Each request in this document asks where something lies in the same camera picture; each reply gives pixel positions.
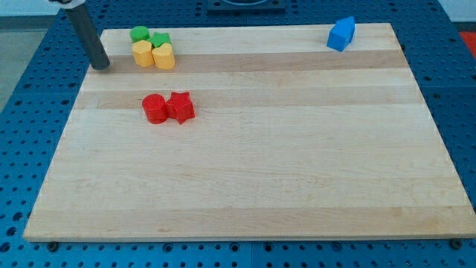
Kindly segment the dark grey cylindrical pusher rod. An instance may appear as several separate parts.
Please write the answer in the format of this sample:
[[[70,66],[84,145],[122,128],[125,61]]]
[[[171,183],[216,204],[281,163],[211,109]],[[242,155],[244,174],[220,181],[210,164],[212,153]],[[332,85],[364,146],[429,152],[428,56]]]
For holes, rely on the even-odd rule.
[[[85,3],[68,3],[65,12],[70,19],[73,29],[83,46],[91,67],[95,70],[104,70],[109,67],[110,61],[103,43],[89,15]]]

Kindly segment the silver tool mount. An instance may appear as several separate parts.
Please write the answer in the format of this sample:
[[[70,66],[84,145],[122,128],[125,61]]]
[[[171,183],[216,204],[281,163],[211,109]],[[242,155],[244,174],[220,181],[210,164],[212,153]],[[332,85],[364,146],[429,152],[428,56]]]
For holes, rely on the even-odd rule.
[[[49,4],[62,9],[74,9],[86,3],[86,0],[48,0]]]

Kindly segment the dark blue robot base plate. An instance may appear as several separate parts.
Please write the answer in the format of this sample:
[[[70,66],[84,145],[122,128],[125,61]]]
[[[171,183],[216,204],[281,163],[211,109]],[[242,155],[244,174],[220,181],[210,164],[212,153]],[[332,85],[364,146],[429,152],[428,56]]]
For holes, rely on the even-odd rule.
[[[207,0],[207,12],[285,11],[285,0]]]

